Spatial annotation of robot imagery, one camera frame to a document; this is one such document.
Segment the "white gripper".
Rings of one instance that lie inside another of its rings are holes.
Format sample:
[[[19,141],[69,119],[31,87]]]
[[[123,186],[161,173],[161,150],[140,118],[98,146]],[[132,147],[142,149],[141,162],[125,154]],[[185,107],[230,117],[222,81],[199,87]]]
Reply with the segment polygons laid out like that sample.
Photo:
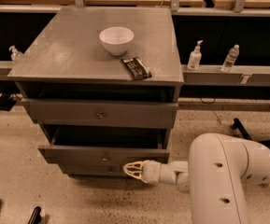
[[[126,163],[123,168],[125,173],[145,183],[155,184],[160,182],[162,164],[157,161],[134,161]]]

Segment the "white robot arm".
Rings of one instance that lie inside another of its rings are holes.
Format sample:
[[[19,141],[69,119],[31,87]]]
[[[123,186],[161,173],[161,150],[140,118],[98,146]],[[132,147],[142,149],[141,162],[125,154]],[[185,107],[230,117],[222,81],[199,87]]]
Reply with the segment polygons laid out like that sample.
[[[270,182],[270,149],[219,133],[196,137],[187,161],[127,163],[123,171],[145,183],[174,184],[191,197],[192,224],[251,224],[245,183]]]

